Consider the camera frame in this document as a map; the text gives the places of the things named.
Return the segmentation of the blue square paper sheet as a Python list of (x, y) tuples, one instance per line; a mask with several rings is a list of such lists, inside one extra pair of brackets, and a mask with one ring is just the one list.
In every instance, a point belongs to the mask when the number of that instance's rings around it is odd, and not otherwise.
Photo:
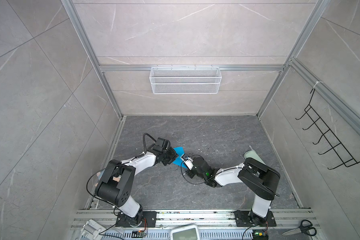
[(173, 161), (173, 164), (180, 166), (184, 169), (187, 169), (187, 166), (185, 164), (182, 164), (183, 162), (182, 156), (185, 154), (183, 147), (176, 147), (174, 148), (174, 150), (177, 153), (178, 157)]

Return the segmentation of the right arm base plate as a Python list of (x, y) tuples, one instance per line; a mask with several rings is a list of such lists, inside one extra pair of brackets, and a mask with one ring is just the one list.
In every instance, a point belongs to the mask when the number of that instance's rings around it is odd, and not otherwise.
[(234, 219), (237, 227), (276, 227), (276, 220), (272, 211), (268, 211), (267, 215), (263, 218), (253, 211), (240, 211), (236, 210), (233, 212)]

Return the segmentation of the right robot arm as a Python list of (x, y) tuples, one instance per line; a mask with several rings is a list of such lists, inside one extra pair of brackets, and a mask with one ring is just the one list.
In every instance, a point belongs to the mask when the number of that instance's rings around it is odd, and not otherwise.
[(254, 158), (247, 157), (238, 166), (226, 169), (213, 169), (202, 156), (182, 156), (181, 167), (186, 167), (189, 178), (199, 177), (212, 188), (230, 184), (245, 184), (255, 193), (255, 200), (250, 211), (252, 222), (264, 223), (269, 215), (271, 203), (278, 195), (277, 188), (281, 175), (275, 169)]

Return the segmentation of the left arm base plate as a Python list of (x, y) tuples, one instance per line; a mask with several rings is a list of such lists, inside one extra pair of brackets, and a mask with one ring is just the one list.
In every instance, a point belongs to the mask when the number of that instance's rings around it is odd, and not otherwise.
[(142, 211), (139, 212), (134, 218), (119, 213), (117, 217), (117, 227), (132, 227), (132, 228), (154, 228), (157, 221), (157, 212), (155, 211)]

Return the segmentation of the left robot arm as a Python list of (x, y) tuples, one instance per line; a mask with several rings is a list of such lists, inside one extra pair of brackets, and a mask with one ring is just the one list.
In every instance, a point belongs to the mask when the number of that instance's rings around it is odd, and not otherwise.
[(144, 151), (128, 160), (111, 160), (103, 170), (95, 196), (104, 202), (114, 205), (120, 212), (130, 218), (137, 218), (142, 206), (131, 196), (135, 175), (159, 163), (169, 165), (178, 154), (169, 140), (158, 138)]

